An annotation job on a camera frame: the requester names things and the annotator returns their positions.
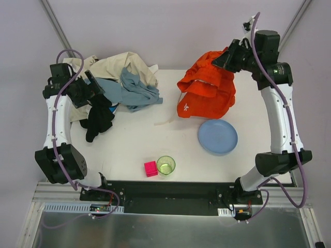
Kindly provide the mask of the orange cloth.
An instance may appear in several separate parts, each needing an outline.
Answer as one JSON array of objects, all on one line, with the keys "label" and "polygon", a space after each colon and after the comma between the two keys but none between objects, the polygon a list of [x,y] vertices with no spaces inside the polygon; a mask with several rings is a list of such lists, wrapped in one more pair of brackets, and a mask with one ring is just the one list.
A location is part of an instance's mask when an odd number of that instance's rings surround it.
[{"label": "orange cloth", "polygon": [[204,53],[186,71],[177,82],[180,97],[176,113],[165,122],[155,123],[155,126],[171,123],[176,117],[219,119],[229,111],[235,104],[234,73],[212,65],[213,60],[224,55],[226,50]]}]

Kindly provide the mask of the beige cloth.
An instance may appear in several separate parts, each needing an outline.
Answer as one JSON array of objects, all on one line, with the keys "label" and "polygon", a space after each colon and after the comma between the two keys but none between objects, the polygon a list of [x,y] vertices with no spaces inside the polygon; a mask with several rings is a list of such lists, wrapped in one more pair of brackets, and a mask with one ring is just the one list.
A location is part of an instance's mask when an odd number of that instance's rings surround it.
[{"label": "beige cloth", "polygon": [[84,64],[80,76],[85,79],[85,82],[87,82],[87,76],[84,74],[86,70],[89,70],[96,79],[102,78],[117,82],[119,81],[122,69],[126,68],[132,74],[139,75],[140,80],[145,85],[156,88],[158,86],[158,80],[155,74],[152,74],[142,58],[133,52],[125,52],[104,59],[98,59],[93,55],[84,61],[78,58],[64,58],[63,62],[71,65],[74,71],[78,71],[81,64]]}]

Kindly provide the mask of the blue-grey cloth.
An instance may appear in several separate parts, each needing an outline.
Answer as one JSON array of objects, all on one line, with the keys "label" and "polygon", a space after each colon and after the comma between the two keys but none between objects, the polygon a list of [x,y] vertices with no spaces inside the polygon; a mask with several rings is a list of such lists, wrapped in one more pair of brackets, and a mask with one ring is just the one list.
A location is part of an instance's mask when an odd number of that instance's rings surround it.
[{"label": "blue-grey cloth", "polygon": [[156,87],[145,85],[139,75],[132,74],[126,68],[122,69],[117,82],[102,78],[98,78],[97,82],[109,101],[124,105],[131,112],[149,105],[163,104],[163,98]]}]

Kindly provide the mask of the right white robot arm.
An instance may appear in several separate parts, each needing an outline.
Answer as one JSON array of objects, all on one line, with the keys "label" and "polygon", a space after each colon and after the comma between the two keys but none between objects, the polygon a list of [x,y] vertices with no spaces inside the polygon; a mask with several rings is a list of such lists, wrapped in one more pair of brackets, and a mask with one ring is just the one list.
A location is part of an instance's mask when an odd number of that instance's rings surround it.
[{"label": "right white robot arm", "polygon": [[249,31],[234,39],[212,64],[229,72],[248,71],[257,83],[264,100],[271,134],[270,151],[258,153],[255,166],[235,181],[234,196],[245,200],[277,176],[299,169],[303,198],[296,208],[304,206],[308,187],[303,165],[312,160],[299,137],[293,110],[293,78],[288,63],[278,61],[280,36],[273,30]]}]

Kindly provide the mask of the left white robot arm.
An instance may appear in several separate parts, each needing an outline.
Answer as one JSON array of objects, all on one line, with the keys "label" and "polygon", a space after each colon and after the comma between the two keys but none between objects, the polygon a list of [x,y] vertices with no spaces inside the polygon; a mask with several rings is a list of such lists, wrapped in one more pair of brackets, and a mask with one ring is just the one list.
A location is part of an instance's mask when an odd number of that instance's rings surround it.
[{"label": "left white robot arm", "polygon": [[42,91],[48,110],[48,127],[43,148],[35,152],[35,160],[52,184],[70,184],[74,189],[101,187],[102,173],[91,170],[71,140],[71,110],[88,105],[103,90],[89,70],[85,80],[71,65],[50,65],[51,77]]}]

